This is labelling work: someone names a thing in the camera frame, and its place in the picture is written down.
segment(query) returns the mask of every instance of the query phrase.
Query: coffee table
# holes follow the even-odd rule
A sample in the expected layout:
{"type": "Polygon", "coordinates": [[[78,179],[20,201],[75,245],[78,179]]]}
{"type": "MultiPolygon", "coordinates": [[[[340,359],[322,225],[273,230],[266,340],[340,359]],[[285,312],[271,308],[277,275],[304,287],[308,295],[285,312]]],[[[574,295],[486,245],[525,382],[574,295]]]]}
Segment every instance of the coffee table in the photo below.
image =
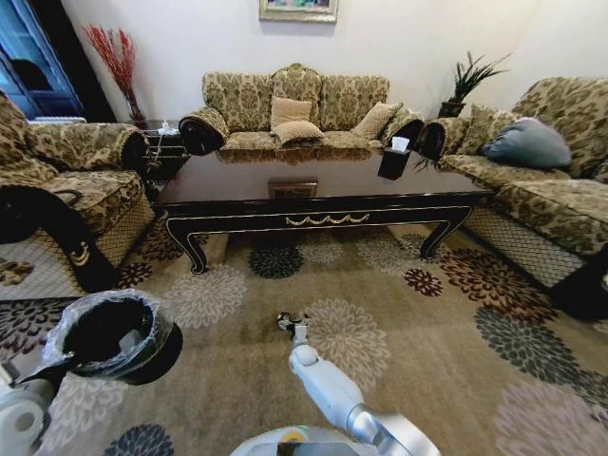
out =
{"type": "Polygon", "coordinates": [[[421,166],[421,159],[412,151],[291,165],[224,163],[212,153],[191,157],[158,205],[168,212],[167,231],[192,260],[194,274],[207,265],[197,234],[437,222],[421,247],[421,257],[429,258],[491,193],[465,176],[421,166]],[[271,198],[269,182],[287,186],[286,198],[271,198]]]}

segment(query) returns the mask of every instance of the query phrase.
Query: picture frame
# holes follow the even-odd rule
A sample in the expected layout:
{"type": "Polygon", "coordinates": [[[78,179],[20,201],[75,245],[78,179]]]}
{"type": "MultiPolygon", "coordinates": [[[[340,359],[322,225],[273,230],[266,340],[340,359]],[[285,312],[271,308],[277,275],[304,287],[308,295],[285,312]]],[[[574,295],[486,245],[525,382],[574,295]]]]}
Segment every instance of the picture frame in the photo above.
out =
{"type": "Polygon", "coordinates": [[[259,0],[261,21],[335,23],[338,0],[259,0]]]}
{"type": "Polygon", "coordinates": [[[314,198],[318,182],[307,181],[270,181],[268,182],[268,195],[273,200],[287,200],[291,198],[314,198]]]}

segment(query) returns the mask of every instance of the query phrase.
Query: carpet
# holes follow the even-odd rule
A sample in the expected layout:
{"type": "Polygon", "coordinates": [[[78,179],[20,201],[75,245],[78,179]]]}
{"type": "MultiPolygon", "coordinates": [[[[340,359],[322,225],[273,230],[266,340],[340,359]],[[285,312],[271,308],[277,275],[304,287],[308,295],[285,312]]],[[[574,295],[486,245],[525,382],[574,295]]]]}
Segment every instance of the carpet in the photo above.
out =
{"type": "MultiPolygon", "coordinates": [[[[199,237],[190,262],[162,221],[120,287],[162,298],[183,352],[157,382],[70,375],[40,456],[227,455],[290,425],[326,422],[288,367],[281,311],[376,410],[399,411],[445,455],[606,455],[608,334],[554,311],[500,257],[462,233],[421,260],[425,226],[199,237]]],[[[0,357],[35,366],[69,301],[0,304],[0,357]]]]}

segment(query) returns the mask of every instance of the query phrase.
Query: sofa back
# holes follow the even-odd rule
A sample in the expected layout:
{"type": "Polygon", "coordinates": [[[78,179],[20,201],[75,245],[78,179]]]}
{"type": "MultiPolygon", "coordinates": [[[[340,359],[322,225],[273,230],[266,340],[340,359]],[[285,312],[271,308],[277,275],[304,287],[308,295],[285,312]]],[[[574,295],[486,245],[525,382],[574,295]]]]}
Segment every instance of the sofa back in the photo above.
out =
{"type": "Polygon", "coordinates": [[[311,122],[319,126],[319,107],[323,77],[313,69],[301,64],[291,64],[278,70],[272,76],[273,95],[291,98],[300,102],[312,102],[311,122]]]}
{"type": "Polygon", "coordinates": [[[31,135],[26,117],[0,90],[0,186],[36,185],[57,175],[50,164],[32,157],[31,135]]]}
{"type": "Polygon", "coordinates": [[[310,101],[311,122],[324,131],[350,130],[389,94],[379,76],[323,76],[301,64],[272,75],[211,72],[202,77],[202,98],[231,132],[269,131],[272,96],[310,101]]]}
{"type": "Polygon", "coordinates": [[[513,108],[557,129],[572,150],[574,178],[591,177],[608,158],[608,79],[548,78],[532,85],[513,108]]]}
{"type": "Polygon", "coordinates": [[[267,74],[211,72],[202,77],[205,104],[219,111],[231,132],[269,131],[272,94],[267,74]]]}
{"type": "Polygon", "coordinates": [[[321,88],[321,129],[350,130],[389,95],[389,80],[380,76],[325,76],[321,88]]]}

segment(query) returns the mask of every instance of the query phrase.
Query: loveseat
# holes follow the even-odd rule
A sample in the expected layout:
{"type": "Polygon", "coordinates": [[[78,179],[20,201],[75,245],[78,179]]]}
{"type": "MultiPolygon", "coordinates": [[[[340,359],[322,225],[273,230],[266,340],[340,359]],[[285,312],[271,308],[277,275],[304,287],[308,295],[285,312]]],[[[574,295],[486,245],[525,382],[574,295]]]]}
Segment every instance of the loveseat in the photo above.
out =
{"type": "Polygon", "coordinates": [[[395,135],[415,142],[424,126],[421,115],[402,107],[376,140],[351,133],[388,93],[386,78],[321,75],[301,64],[274,74],[211,72],[202,78],[205,107],[181,119],[180,133],[190,154],[217,151],[223,162],[364,160],[395,135]],[[273,96],[312,102],[310,121],[326,138],[281,147],[270,131],[273,96]]]}
{"type": "Polygon", "coordinates": [[[487,116],[475,131],[473,124],[437,119],[423,133],[427,155],[495,192],[465,226],[546,287],[599,255],[608,242],[608,80],[544,79],[512,111],[487,116]],[[572,151],[571,164],[539,170],[496,163],[479,149],[463,153],[471,137],[491,141],[520,117],[557,129],[572,151]]]}
{"type": "Polygon", "coordinates": [[[114,285],[154,217],[127,170],[146,147],[125,124],[29,125],[0,92],[0,300],[114,285]]]}

